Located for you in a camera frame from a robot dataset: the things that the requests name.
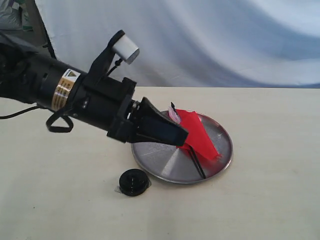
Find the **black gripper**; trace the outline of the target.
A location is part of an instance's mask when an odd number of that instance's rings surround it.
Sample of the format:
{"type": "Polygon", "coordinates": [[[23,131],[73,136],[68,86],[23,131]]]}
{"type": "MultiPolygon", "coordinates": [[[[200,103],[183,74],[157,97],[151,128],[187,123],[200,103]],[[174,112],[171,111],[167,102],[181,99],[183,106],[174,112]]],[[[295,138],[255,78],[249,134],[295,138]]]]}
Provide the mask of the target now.
{"type": "MultiPolygon", "coordinates": [[[[136,82],[124,77],[122,81],[107,75],[117,55],[112,49],[114,40],[99,54],[90,66],[74,96],[71,113],[76,119],[105,130],[107,136],[120,142],[128,142],[133,123],[128,119],[132,111],[132,96],[136,82]]],[[[162,114],[143,97],[133,117],[133,142],[152,142],[182,146],[188,131],[162,114]]]]}

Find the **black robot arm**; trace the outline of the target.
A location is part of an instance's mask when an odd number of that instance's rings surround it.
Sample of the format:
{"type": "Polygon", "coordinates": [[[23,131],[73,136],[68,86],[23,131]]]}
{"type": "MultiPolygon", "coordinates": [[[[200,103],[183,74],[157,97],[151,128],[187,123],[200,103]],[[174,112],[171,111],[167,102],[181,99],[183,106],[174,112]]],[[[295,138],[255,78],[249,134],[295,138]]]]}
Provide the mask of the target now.
{"type": "Polygon", "coordinates": [[[51,111],[45,124],[52,133],[69,133],[77,119],[123,143],[182,146],[188,136],[184,128],[146,97],[133,100],[133,80],[110,77],[122,62],[131,64],[139,53],[137,45],[119,30],[84,72],[1,34],[0,95],[32,109],[51,111]]]}

